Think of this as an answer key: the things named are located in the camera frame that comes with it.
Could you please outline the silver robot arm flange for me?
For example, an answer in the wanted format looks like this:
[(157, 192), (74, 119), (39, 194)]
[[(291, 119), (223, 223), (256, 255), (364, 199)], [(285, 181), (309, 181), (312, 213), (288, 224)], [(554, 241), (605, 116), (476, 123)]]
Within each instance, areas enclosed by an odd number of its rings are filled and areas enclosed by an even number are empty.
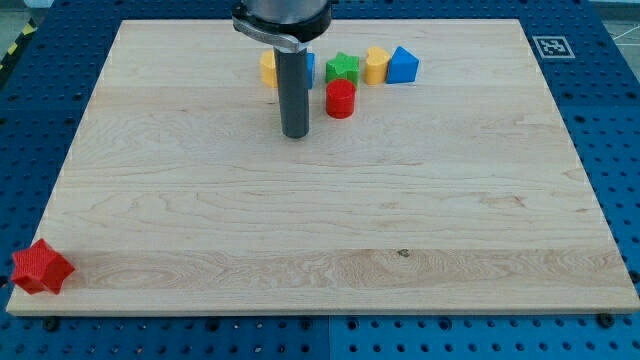
[(231, 9), (236, 31), (280, 52), (299, 53), (332, 20), (329, 0), (239, 0)]

